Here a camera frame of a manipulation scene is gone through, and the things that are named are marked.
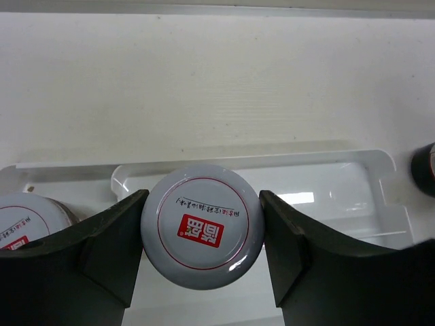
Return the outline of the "dark spice jar white lid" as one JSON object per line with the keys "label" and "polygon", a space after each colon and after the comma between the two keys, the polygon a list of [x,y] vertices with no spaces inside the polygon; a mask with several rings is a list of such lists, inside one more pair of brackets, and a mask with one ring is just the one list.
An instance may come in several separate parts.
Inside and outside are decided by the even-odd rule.
{"label": "dark spice jar white lid", "polygon": [[264,242],[260,199],[236,172],[212,164],[177,169],[152,188],[141,215],[147,258],[170,282],[212,290],[240,279]]}

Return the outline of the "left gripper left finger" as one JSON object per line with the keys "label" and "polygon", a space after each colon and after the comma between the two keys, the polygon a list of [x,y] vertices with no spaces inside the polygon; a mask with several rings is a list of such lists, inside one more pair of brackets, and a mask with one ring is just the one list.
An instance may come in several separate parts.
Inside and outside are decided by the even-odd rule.
{"label": "left gripper left finger", "polygon": [[61,232],[1,251],[2,325],[121,325],[143,251],[141,189]]}

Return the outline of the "orange spice jar white lid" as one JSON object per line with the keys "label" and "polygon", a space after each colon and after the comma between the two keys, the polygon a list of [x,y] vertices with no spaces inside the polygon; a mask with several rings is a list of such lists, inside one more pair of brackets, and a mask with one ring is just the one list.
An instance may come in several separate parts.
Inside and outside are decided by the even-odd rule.
{"label": "orange spice jar white lid", "polygon": [[30,193],[1,197],[1,248],[16,250],[62,231],[80,219],[63,203]]}

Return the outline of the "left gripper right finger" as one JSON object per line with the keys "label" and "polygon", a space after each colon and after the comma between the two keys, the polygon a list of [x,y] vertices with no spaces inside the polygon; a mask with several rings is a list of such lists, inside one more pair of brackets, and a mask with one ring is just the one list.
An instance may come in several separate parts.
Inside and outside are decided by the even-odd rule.
{"label": "left gripper right finger", "polygon": [[389,249],[260,192],[275,303],[286,325],[433,325],[434,241]]}

